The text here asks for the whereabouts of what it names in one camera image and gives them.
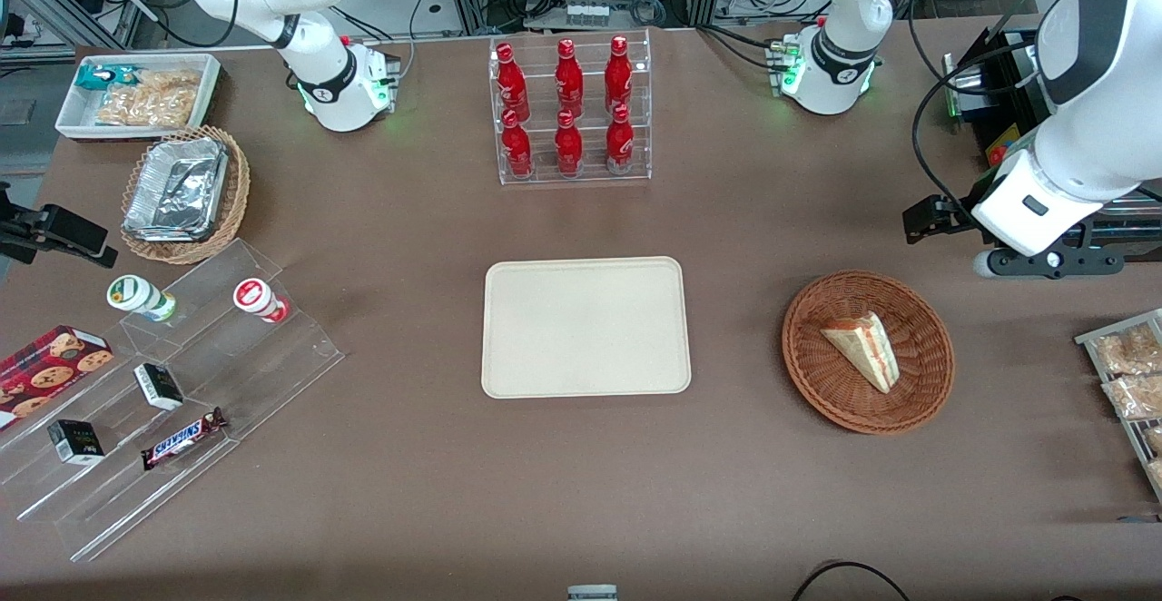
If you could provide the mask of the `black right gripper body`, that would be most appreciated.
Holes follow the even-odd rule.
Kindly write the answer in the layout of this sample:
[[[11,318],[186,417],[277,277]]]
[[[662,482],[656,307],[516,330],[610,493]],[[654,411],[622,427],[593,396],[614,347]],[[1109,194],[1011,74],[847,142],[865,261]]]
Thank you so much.
[[[1,183],[1,256],[9,262],[33,263],[40,252],[40,241],[33,226],[26,223],[26,209],[12,203],[9,183]]]

